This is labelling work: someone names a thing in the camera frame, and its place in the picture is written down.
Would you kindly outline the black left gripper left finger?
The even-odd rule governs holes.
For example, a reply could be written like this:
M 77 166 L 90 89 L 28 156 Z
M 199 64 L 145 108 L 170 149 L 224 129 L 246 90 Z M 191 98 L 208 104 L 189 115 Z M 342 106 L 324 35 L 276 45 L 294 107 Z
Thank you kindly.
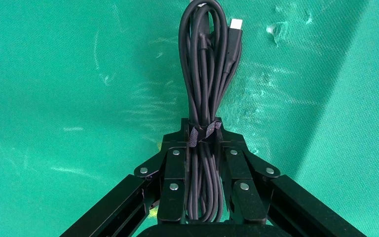
M 163 137 L 161 150 L 137 166 L 67 230 L 64 237 L 130 237 L 158 207 L 159 223 L 182 224 L 186 206 L 189 120 Z

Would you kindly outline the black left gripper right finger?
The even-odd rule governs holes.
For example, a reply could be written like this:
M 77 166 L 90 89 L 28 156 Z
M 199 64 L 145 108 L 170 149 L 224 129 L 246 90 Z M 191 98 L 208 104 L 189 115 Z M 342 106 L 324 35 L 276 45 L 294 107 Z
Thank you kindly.
M 361 237 L 363 233 L 288 175 L 216 129 L 225 200 L 238 237 Z

